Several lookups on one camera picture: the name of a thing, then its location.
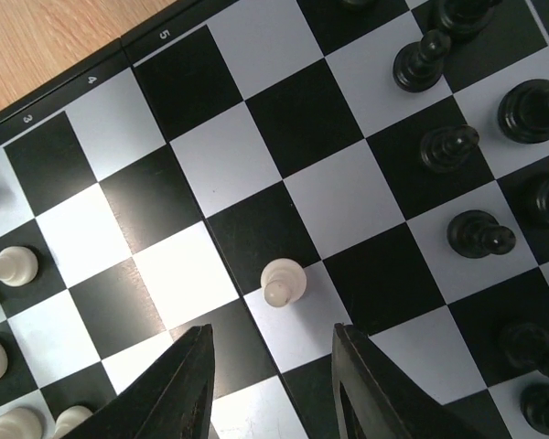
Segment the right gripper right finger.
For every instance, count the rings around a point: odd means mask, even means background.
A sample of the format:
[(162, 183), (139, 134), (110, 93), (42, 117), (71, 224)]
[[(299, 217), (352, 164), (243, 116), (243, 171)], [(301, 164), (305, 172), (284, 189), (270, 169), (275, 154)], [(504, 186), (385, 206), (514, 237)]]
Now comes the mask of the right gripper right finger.
[(482, 438), (417, 386), (353, 325), (333, 328), (331, 368), (341, 438)]

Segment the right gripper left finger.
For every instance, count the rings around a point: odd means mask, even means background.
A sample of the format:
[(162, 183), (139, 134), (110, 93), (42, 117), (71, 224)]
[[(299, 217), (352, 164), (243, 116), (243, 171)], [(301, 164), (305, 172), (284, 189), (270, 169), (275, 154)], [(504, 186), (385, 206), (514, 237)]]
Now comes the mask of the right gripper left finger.
[(190, 328), (72, 438), (207, 438), (215, 352), (210, 324)]

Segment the black white chess board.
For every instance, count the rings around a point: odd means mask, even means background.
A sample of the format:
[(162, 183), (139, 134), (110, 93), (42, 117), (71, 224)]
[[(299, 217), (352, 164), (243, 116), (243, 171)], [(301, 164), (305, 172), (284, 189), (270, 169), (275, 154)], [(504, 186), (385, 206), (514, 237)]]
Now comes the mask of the black white chess board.
[[(214, 438), (336, 438), (333, 327), (365, 333), (424, 392), (489, 438), (534, 438), (508, 323), (549, 331), (549, 229), (522, 184), (549, 141), (521, 145), (497, 112), (549, 80), (549, 1), (503, 1), (453, 45), (438, 83), (409, 93), (393, 60), (430, 28), (428, 1), (179, 1), (0, 112), (0, 251), (38, 274), (0, 283), (0, 416), (43, 436), (75, 405), (97, 412), (194, 326), (216, 357)], [(422, 137), (466, 124), (479, 146), (438, 174)], [(456, 215), (516, 236), (465, 258)], [(272, 307), (260, 278), (307, 275)]]

